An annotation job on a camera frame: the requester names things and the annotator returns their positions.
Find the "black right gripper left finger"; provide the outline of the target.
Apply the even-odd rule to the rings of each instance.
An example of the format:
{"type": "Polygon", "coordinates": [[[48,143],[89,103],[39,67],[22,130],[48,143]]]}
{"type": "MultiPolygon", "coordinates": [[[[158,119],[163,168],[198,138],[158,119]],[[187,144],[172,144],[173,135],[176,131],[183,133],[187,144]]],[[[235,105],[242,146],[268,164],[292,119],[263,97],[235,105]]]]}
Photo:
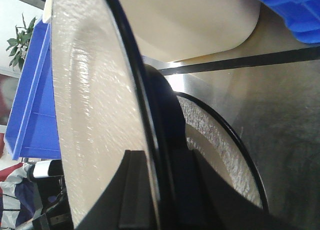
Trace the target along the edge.
{"type": "Polygon", "coordinates": [[[147,158],[126,150],[118,170],[76,229],[157,229],[147,158]]]}

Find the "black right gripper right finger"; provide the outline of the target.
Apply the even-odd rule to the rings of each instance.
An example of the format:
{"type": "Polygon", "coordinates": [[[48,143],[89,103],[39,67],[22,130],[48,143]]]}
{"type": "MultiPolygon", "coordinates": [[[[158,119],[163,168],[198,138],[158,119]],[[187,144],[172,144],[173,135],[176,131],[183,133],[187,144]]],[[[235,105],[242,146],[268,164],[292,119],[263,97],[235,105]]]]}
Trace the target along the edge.
{"type": "Polygon", "coordinates": [[[179,222],[187,229],[294,229],[235,191],[196,151],[172,152],[179,222]]]}

